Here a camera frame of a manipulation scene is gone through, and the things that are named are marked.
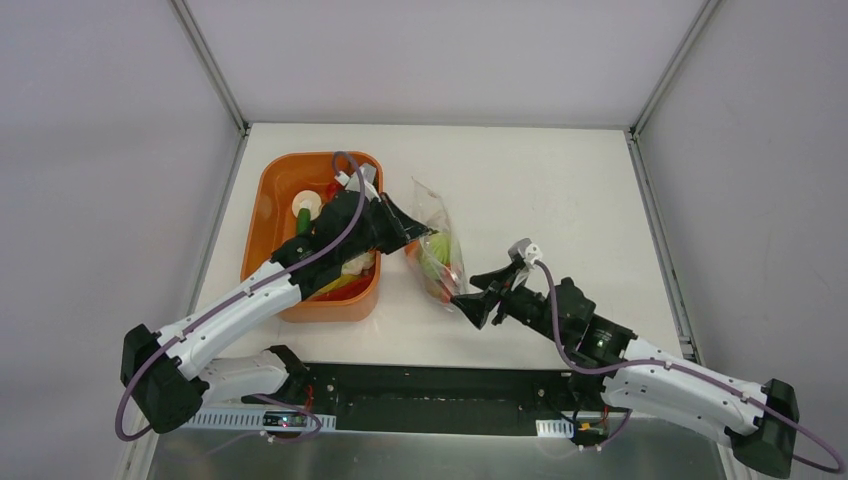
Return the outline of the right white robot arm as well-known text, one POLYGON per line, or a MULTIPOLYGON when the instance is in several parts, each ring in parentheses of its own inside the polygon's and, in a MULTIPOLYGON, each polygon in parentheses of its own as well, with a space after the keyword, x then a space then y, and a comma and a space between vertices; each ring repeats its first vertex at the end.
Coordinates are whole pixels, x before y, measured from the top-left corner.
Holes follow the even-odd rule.
POLYGON ((555 343, 575 374, 569 400, 583 410, 602 403, 663 419, 731 449, 761 474, 786 479, 797 438, 794 388, 778 379, 745 381, 676 357, 595 311, 569 277, 550 282, 547 294, 519 281, 515 261, 472 277, 477 292, 451 302, 477 328, 510 317, 555 343))

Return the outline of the clear dotted zip bag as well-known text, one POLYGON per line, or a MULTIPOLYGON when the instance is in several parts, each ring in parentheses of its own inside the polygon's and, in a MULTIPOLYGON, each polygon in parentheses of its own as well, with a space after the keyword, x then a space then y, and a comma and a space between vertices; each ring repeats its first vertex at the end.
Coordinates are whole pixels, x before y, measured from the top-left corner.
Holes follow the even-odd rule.
POLYGON ((454 311, 452 298, 468 291, 458 234, 442 196, 416 179, 412 185, 412 218, 432 233, 404 248, 407 265, 432 301, 454 311))

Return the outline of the orange fruit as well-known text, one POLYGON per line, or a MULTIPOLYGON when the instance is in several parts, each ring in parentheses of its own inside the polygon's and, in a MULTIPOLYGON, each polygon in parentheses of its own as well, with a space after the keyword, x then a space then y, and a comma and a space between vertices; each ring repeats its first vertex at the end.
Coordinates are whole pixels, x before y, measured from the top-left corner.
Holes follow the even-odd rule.
POLYGON ((404 253, 408 260, 417 261, 420 256, 421 245, 419 241, 412 242, 404 247, 404 253))

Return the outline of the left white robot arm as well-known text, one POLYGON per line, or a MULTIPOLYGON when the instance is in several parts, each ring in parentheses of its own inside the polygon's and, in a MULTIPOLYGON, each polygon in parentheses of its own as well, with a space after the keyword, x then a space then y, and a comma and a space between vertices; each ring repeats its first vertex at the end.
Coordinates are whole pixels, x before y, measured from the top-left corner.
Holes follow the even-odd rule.
POLYGON ((432 232, 385 193, 373 199, 353 191, 337 194, 305 232, 285 241, 223 298, 156 332, 140 324, 125 335, 118 437, 135 438, 123 430, 129 402, 158 434, 182 426, 211 403, 248 395, 297 402, 310 373, 288 347, 276 345, 240 358, 223 358, 221 352, 337 279, 345 263, 365 253, 391 254, 432 232))

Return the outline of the red chili pepper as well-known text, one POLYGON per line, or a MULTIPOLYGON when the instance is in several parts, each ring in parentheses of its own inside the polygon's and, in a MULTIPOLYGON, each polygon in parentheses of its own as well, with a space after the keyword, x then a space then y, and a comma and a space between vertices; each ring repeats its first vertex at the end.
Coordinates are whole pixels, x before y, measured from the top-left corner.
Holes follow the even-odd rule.
POLYGON ((464 282, 462 267, 459 266, 458 268, 455 268, 450 263, 444 265, 441 273, 441 279, 445 285, 450 284, 461 286, 464 282))

